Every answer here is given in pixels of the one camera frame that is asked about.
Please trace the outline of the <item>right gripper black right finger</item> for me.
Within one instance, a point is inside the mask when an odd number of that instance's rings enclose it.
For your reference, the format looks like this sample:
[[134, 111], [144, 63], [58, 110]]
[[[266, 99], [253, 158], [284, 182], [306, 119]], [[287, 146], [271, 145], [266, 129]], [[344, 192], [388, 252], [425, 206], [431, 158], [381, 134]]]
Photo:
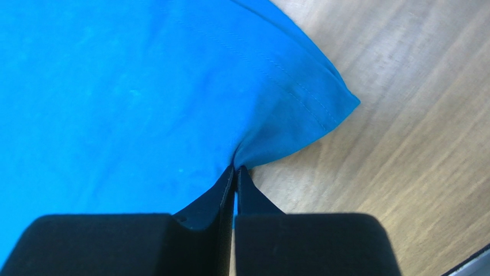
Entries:
[[363, 213], [287, 214], [237, 174], [237, 275], [400, 275], [388, 235]]

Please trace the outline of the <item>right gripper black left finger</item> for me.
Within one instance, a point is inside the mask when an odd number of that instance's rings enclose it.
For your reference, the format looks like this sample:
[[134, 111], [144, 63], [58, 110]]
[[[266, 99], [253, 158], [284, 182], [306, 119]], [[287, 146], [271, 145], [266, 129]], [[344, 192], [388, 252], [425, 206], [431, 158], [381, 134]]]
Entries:
[[36, 219], [2, 275], [228, 275], [234, 169], [176, 214]]

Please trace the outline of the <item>blue t shirt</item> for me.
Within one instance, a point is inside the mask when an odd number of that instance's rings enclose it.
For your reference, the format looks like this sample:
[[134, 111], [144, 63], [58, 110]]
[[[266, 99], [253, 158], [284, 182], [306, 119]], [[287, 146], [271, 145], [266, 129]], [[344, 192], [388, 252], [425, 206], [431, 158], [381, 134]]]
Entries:
[[270, 1], [2, 1], [1, 261], [43, 215], [175, 213], [359, 103]]

